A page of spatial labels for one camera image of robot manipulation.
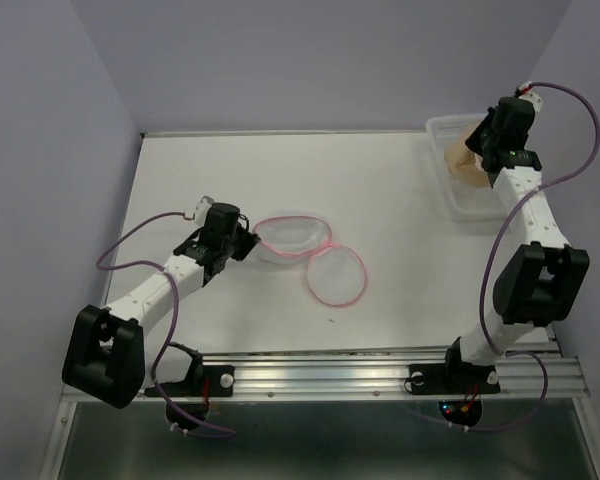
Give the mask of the beige bra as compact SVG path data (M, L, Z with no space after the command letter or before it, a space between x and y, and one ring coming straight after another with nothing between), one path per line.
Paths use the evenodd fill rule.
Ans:
M451 176L458 182L472 188L490 186L487 173L478 165L480 157L465 144L479 123L474 122L466 127L443 153L445 164Z

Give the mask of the white mesh laundry bag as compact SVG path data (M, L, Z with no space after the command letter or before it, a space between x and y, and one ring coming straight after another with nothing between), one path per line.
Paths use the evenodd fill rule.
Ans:
M254 226L259 258L276 265L306 266L308 291L330 307L349 307L366 291L368 275L361 257L334 240L330 224L314 215L290 213Z

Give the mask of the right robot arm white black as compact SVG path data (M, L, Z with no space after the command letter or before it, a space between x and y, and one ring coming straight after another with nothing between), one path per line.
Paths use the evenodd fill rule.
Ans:
M557 226L540 159L526 147L535 114L522 96L503 97L465 142L505 208L501 231L519 245L495 280L483 280L477 326L446 352L440 378L452 390L487 382L521 337L564 320L590 265L588 253L572 247Z

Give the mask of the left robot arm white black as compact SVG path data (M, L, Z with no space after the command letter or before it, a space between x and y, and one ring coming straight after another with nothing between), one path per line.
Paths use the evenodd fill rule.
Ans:
M106 266L121 270L148 266L156 270L122 298L103 307L88 305L77 315L62 368L62 381L118 409L131 403L149 385L153 362L145 354L146 335L167 314L176 314L180 301L204 288L230 260L244 260L259 243L248 218L232 204L200 200L192 213L166 212L153 220L181 217L194 231L162 265L138 260Z

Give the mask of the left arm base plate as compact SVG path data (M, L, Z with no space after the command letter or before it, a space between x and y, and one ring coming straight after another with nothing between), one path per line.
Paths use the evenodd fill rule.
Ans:
M228 398L233 395L232 365L191 365L181 380L160 382L169 397Z

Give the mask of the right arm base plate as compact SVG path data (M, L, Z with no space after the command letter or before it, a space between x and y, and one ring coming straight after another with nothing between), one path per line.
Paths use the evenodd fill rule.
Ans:
M443 363L411 364L405 389L413 395L498 394L501 391L494 366L461 365L447 367Z

